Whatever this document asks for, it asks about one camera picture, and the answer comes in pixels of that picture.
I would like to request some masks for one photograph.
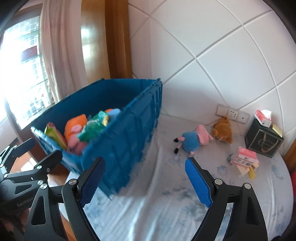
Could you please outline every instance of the peppa pig plush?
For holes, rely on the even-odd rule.
[[[181,137],[174,139],[174,142],[181,141],[174,150],[174,153],[177,154],[180,147],[182,147],[184,151],[188,152],[190,155],[194,155],[200,145],[207,145],[209,140],[213,140],[211,135],[206,131],[203,125],[198,125],[195,131],[185,132]]]
[[[81,125],[75,125],[71,128],[72,135],[68,140],[67,152],[74,153],[78,156],[82,154],[82,151],[87,146],[86,142],[80,141],[77,137],[77,134],[79,134],[82,131],[82,129],[83,129],[83,126]]]
[[[86,142],[81,142],[77,135],[82,131],[86,125],[86,115],[80,115],[68,120],[65,127],[65,139],[68,143],[67,152],[81,155],[82,150],[87,146]]]

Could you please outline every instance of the bed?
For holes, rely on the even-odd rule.
[[[173,139],[185,131],[193,130],[197,123],[161,115],[146,155],[131,174],[131,181],[118,195],[107,198],[97,189],[84,212],[98,237],[109,240],[191,240],[201,224],[207,208],[199,202],[185,173],[184,162],[188,154],[181,150],[173,153]],[[258,154],[260,167],[257,177],[238,177],[227,157],[244,146],[242,136],[234,135],[229,145],[212,141],[194,155],[203,169],[214,178],[230,185],[249,182],[263,211],[268,238],[281,235],[288,226],[293,207],[292,184],[287,167],[279,153],[273,158]],[[68,180],[77,178],[70,173]],[[216,240],[223,240],[232,205],[228,204]]]

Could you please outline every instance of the blue storage box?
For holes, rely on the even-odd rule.
[[[70,171],[80,174],[102,156],[106,160],[106,171],[99,187],[109,196],[126,186],[131,170],[141,160],[142,150],[157,125],[161,100],[160,79],[101,79],[45,111],[32,122],[31,131],[46,154],[55,150],[63,152],[62,163]],[[81,114],[94,116],[110,108],[119,108],[121,113],[88,144],[82,156],[67,153],[44,134],[48,122],[64,134],[69,119]]]

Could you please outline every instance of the white tiled wall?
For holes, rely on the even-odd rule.
[[[161,78],[162,112],[205,125],[217,104],[273,112],[296,137],[296,45],[262,0],[129,0],[135,78]],[[246,125],[232,123],[245,135]]]

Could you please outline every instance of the electrical socket panel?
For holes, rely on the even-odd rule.
[[[246,124],[248,122],[248,119],[250,118],[249,113],[222,104],[218,104],[216,115],[221,117],[226,116],[230,120],[236,121],[241,124]]]
[[[229,108],[227,111],[227,117],[230,120],[235,121],[237,119],[237,116],[239,115],[239,110],[234,109],[234,108]]]

